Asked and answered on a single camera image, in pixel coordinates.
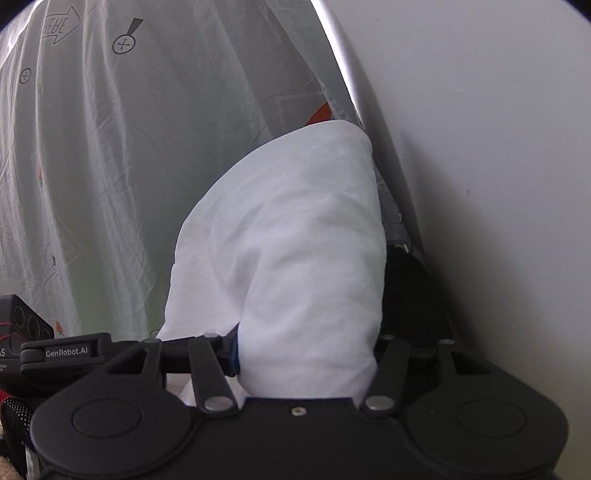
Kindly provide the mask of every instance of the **black device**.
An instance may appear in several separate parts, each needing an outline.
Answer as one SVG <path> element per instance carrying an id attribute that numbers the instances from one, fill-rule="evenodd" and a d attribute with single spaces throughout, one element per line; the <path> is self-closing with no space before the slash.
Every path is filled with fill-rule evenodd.
<path id="1" fill-rule="evenodd" d="M 554 478 L 564 414 L 451 339 L 442 296 L 399 248 L 388 248 L 383 311 L 378 371 L 359 408 L 348 398 L 238 408 L 225 379 L 239 372 L 237 329 L 25 343 L 21 376 L 46 397 L 11 407 L 33 414 L 22 442 L 45 480 Z M 197 407 L 165 390 L 166 373 L 191 374 Z"/>
<path id="2" fill-rule="evenodd" d="M 21 345 L 52 340 L 54 330 L 17 295 L 0 296 L 0 388 L 16 397 L 39 392 L 21 375 Z"/>

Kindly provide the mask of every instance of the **black fabric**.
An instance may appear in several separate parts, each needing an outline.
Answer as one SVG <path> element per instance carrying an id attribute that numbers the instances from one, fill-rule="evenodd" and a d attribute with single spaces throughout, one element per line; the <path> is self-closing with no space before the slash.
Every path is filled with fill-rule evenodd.
<path id="1" fill-rule="evenodd" d="M 380 335 L 409 341 L 413 348 L 434 348 L 451 338 L 443 294 L 427 270 L 401 248 L 388 247 Z"/>
<path id="2" fill-rule="evenodd" d="M 25 445 L 33 450 L 29 425 L 33 411 L 28 403 L 19 398 L 7 398 L 0 406 L 0 421 L 4 428 L 4 440 L 8 458 L 21 477 L 27 477 Z"/>

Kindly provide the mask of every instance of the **white pillowcase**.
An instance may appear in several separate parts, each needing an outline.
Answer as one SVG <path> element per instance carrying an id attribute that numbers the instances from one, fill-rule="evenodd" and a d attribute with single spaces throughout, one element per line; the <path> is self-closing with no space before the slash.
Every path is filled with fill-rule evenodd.
<path id="1" fill-rule="evenodd" d="M 249 395 L 358 403 L 376 370 L 386 263 L 371 154 L 363 131 L 330 121 L 234 165 L 181 229 L 158 337 L 239 323 Z"/>

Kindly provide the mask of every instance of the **circular cover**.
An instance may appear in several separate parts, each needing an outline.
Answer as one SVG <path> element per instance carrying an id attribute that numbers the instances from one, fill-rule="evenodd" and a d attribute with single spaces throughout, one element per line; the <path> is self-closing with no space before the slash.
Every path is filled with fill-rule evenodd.
<path id="1" fill-rule="evenodd" d="M 519 475 L 553 466 L 567 437 L 564 414 L 518 382 L 474 377 L 417 400 L 407 427 L 442 465 L 481 476 Z"/>
<path id="2" fill-rule="evenodd" d="M 136 375 L 104 375 L 42 403 L 31 438 L 41 458 L 62 473 L 115 480 L 167 461 L 190 426 L 189 410 L 166 390 Z"/>

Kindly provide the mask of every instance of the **pillow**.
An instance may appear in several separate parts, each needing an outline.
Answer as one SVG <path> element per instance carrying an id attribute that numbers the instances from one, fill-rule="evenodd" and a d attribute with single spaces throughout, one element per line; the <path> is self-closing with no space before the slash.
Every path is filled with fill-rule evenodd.
<path id="1" fill-rule="evenodd" d="M 180 231 L 159 338 L 239 323 L 248 395 L 359 402 L 376 370 L 386 263 L 371 154 L 362 130 L 329 121 L 234 165 Z"/>

